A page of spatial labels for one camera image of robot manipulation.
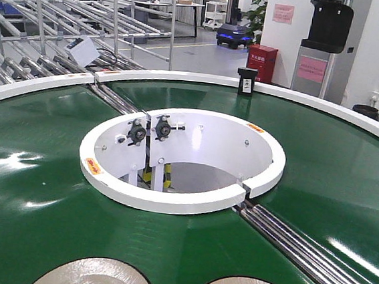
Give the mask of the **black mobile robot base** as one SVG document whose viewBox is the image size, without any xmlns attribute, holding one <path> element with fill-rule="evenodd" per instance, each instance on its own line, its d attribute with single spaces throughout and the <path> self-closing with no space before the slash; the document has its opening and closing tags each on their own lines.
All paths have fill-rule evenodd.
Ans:
<svg viewBox="0 0 379 284">
<path fill-rule="evenodd" d="M 239 0 L 228 0 L 225 23 L 218 28 L 217 45 L 226 43 L 229 48 L 237 49 L 240 45 L 246 47 L 252 37 L 246 25 L 241 25 L 242 11 Z"/>
</svg>

